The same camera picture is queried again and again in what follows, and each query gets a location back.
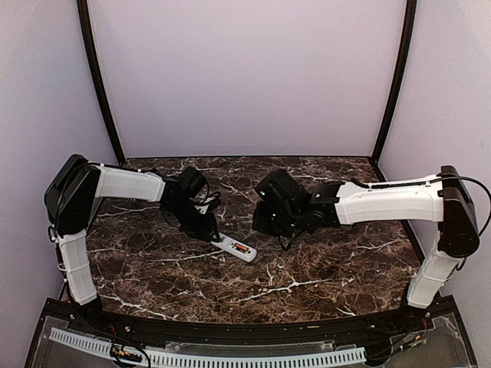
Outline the orange battery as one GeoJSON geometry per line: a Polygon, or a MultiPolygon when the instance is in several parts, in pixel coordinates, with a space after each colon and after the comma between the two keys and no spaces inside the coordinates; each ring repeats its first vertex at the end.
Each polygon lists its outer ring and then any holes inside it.
{"type": "Polygon", "coordinates": [[[235,243],[234,247],[235,247],[235,249],[237,249],[238,251],[240,251],[242,253],[249,253],[250,252],[250,249],[243,244],[235,243]]]}

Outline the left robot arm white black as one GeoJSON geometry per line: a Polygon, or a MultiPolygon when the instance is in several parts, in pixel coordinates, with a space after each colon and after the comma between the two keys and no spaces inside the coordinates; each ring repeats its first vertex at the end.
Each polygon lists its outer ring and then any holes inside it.
{"type": "Polygon", "coordinates": [[[99,218],[94,206],[109,199],[153,203],[163,220],[187,237],[202,242],[219,240],[213,212],[221,204],[221,194],[211,191],[209,181],[197,168],[187,166],[175,176],[165,176],[155,169],[123,168],[71,155],[46,189],[44,205],[48,234],[56,245],[68,294],[83,306],[77,319],[92,334],[102,334],[108,328],[107,315],[91,305],[98,291],[88,245],[99,218]]]}

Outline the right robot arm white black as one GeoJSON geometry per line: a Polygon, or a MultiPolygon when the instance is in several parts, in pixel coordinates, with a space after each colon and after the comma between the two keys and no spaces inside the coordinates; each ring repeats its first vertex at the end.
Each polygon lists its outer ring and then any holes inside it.
{"type": "Polygon", "coordinates": [[[252,227],[274,237],[295,238],[319,228],[359,222],[420,220],[438,225],[433,247],[407,289],[407,303],[391,325],[406,333],[418,324],[421,310],[451,277],[459,263],[479,247],[475,206],[453,166],[436,175],[398,182],[323,182],[313,192],[285,170],[269,173],[255,188],[260,200],[252,227]]]}

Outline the white remote control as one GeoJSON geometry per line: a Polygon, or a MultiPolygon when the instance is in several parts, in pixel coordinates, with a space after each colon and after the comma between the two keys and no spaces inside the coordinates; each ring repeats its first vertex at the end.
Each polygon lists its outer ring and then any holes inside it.
{"type": "Polygon", "coordinates": [[[257,256],[257,251],[253,247],[223,233],[219,234],[218,241],[212,241],[211,244],[247,263],[252,262],[257,256]]]}

